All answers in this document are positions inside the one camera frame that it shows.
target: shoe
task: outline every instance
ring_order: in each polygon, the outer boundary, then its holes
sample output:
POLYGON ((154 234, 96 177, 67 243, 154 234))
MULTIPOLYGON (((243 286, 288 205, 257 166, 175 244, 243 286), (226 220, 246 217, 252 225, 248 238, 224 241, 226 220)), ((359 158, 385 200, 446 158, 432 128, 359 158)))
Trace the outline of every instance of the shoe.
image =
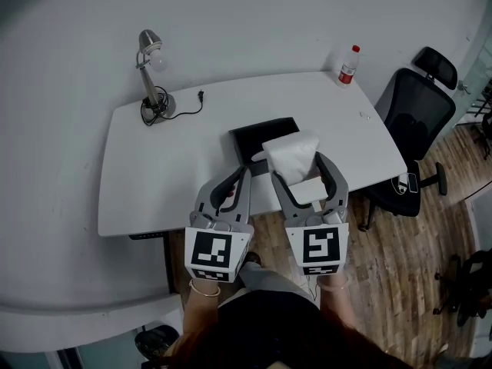
POLYGON ((255 264, 261 266, 261 257, 254 251, 249 251, 244 257, 243 265, 241 266, 241 268, 244 267, 244 264, 246 264, 247 262, 254 262, 255 264))

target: wooden floor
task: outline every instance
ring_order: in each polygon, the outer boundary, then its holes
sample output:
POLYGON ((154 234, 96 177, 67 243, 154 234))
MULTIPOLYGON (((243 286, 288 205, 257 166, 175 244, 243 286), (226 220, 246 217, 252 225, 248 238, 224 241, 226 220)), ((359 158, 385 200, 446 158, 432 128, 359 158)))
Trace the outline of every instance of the wooden floor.
MULTIPOLYGON (((414 367, 429 365, 444 342, 450 343, 452 354, 467 355, 470 350, 473 321, 457 328, 456 314, 432 315, 444 294, 434 273, 448 269, 452 254, 467 258, 474 251, 463 200, 492 181, 492 158, 483 160, 482 149, 466 127, 455 128, 431 148, 420 162, 422 178, 435 172, 436 161, 446 169, 448 194, 440 196, 437 186, 423 189, 416 218, 394 217, 377 209, 372 229, 359 232, 357 225, 367 217, 368 203, 358 193, 349 198, 348 264, 355 279, 350 293, 359 331, 414 367)), ((304 284, 282 215, 257 216, 252 223, 251 249, 264 265, 304 284)), ((170 245, 175 284, 186 301, 189 276, 182 264, 182 231, 171 234, 170 245)))

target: white curved surface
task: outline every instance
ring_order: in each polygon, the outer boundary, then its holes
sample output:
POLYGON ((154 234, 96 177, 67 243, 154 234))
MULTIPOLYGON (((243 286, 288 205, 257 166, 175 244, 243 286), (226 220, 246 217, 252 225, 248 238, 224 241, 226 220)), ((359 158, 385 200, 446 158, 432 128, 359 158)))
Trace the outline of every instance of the white curved surface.
MULTIPOLYGON (((117 108, 111 120, 99 195, 102 236, 174 230, 189 225, 199 188, 238 166, 229 131, 293 117, 320 138, 351 191, 404 173, 406 165, 373 106, 353 83, 339 88, 324 72, 269 75, 175 91, 177 110, 196 111, 152 127, 140 103, 117 108)), ((292 187, 300 203, 326 197, 321 179, 292 187)), ((251 214, 280 210, 268 174, 253 178, 251 214)))
POLYGON ((96 311, 28 312, 0 308, 0 351, 34 353, 93 343, 156 321, 181 308, 180 295, 96 311))

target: white wall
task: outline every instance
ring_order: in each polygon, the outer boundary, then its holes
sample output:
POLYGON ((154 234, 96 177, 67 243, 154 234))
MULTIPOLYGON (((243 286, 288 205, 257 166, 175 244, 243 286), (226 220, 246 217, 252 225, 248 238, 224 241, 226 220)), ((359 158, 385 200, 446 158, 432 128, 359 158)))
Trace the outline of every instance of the white wall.
POLYGON ((151 75, 168 90, 320 70, 357 43, 357 81, 375 103, 425 45, 459 65, 486 4, 35 0, 0 34, 0 303, 79 308, 165 289, 157 241, 96 234, 111 112, 144 95, 134 68, 142 29, 163 39, 169 66, 151 75))

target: mesh backrest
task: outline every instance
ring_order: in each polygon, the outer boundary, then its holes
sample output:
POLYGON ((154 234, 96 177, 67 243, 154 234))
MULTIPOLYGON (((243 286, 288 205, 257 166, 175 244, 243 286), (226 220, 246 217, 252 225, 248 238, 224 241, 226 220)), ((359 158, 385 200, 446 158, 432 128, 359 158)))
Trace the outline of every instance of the mesh backrest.
POLYGON ((430 80, 402 68, 384 123, 403 158, 421 160, 455 109, 453 100, 430 80))
POLYGON ((447 88, 456 88, 458 73, 456 68, 441 53, 426 46, 414 60, 414 64, 437 79, 447 88))

